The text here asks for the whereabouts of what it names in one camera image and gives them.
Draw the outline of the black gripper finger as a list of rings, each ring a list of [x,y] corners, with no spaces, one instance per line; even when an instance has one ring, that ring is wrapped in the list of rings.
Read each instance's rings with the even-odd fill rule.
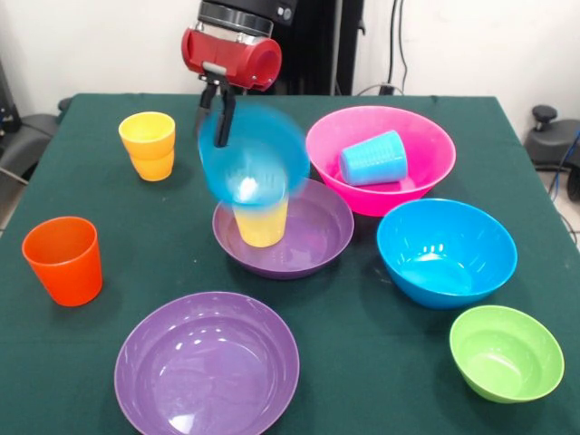
[[[207,82],[206,88],[200,94],[198,109],[196,112],[196,119],[195,119],[195,132],[199,132],[203,121],[208,116],[211,110],[211,104],[216,96],[217,93],[217,86],[213,82]]]
[[[236,94],[228,83],[221,83],[219,89],[222,98],[222,112],[217,120],[214,144],[217,148],[225,148],[234,118]]]

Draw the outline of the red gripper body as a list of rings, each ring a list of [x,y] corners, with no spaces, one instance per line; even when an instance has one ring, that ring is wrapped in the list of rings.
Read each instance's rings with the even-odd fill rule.
[[[229,84],[248,90],[267,90],[282,65],[281,48],[273,39],[217,26],[187,28],[181,53],[192,72],[218,75]]]

